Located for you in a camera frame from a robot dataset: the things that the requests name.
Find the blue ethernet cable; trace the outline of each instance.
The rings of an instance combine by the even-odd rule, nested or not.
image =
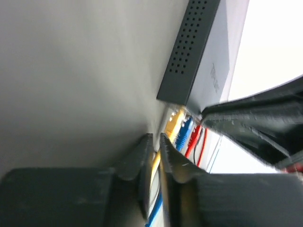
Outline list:
[[[179,131],[179,134],[178,134],[178,137],[177,137],[177,140],[176,140],[176,149],[178,151],[181,151],[184,146],[185,146],[185,143],[191,133],[191,128],[193,127],[194,125],[194,121],[193,119],[190,117],[186,122],[185,124],[181,127],[180,131]]]
[[[148,219],[148,223],[145,224],[145,227],[152,227],[155,224],[155,221],[157,219],[157,216],[159,215],[160,209],[163,205],[163,198],[162,198],[162,193],[161,190],[159,191],[159,196],[156,200],[156,203],[151,211],[151,215]]]
[[[192,118],[189,118],[184,126],[181,127],[180,131],[179,131],[179,134],[178,134],[178,138],[176,140],[176,149],[178,151],[181,151],[184,146],[185,146],[185,143],[191,133],[191,128],[193,127],[194,125],[194,121]],[[148,223],[145,225],[145,227],[152,227],[155,223],[155,220],[160,212],[160,209],[163,205],[163,198],[162,198],[162,193],[161,191],[159,191],[159,196],[156,200],[156,203],[151,211],[151,215],[149,216],[149,221]]]

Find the gray wall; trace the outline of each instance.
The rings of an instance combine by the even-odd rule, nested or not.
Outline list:
[[[0,175],[104,166],[157,132],[187,1],[0,2]]]

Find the red ethernet cable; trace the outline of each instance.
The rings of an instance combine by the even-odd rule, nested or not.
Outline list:
[[[202,161],[202,155],[203,155],[203,152],[205,150],[205,144],[206,144],[206,140],[207,140],[207,133],[208,133],[208,129],[205,129],[203,144],[202,144],[201,152],[200,152],[199,159],[198,159],[198,162],[197,162],[197,167],[200,166],[201,161]]]
[[[199,137],[201,134],[201,130],[202,130],[202,126],[198,125],[195,127],[194,131],[191,133],[188,147],[187,147],[187,150],[184,155],[186,158],[189,158],[191,151],[194,149],[194,147],[198,143],[198,140],[199,140]]]
[[[287,173],[295,173],[295,172],[303,173],[303,164],[296,163],[296,164],[284,169],[283,171],[287,172]]]

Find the black device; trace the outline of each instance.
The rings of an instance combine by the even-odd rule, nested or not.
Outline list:
[[[229,72],[225,0],[190,0],[157,99],[199,116],[220,101]]]

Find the cable connector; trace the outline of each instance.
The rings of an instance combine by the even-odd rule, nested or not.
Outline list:
[[[185,123],[184,125],[181,127],[177,140],[176,140],[176,149],[178,151],[181,151],[184,146],[185,143],[190,135],[191,132],[191,128],[193,127],[194,121],[193,119],[190,117]]]
[[[185,153],[185,157],[189,158],[191,151],[194,149],[194,147],[197,145],[198,140],[200,138],[202,130],[202,125],[198,125],[195,127],[194,131],[191,133],[189,142],[188,142],[188,147]]]
[[[165,134],[168,136],[171,143],[173,143],[180,131],[181,124],[185,117],[185,109],[181,108],[174,116],[171,121],[167,122],[165,127]]]

